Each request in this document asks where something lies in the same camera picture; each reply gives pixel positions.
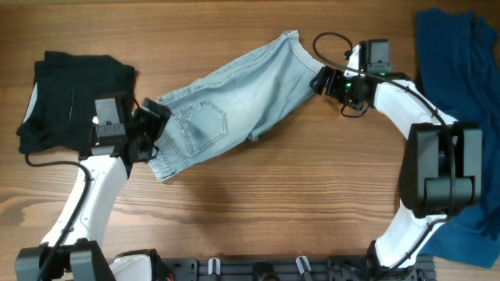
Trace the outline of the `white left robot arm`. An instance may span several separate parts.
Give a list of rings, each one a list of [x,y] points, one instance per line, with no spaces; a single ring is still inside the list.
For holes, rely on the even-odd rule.
[[[107,261],[101,245],[109,216],[136,162],[159,152],[171,111],[146,98],[136,109],[122,98],[95,102],[91,139],[75,166],[80,173],[57,222],[37,247],[20,250],[19,280],[171,280],[155,250],[128,251]]]

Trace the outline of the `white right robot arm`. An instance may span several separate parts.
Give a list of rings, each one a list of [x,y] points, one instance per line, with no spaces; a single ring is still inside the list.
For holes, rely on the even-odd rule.
[[[435,108],[403,73],[346,76],[324,66],[310,86],[344,106],[363,112],[375,108],[404,135],[400,206],[367,258],[375,274],[413,266],[434,233],[480,198],[481,129]]]

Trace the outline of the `light blue denim shorts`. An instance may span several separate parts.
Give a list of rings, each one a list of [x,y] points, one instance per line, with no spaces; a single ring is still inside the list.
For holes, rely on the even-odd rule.
[[[310,82],[323,68],[296,30],[221,66],[186,87],[158,97],[171,111],[149,162],[157,180],[255,141],[314,95]]]

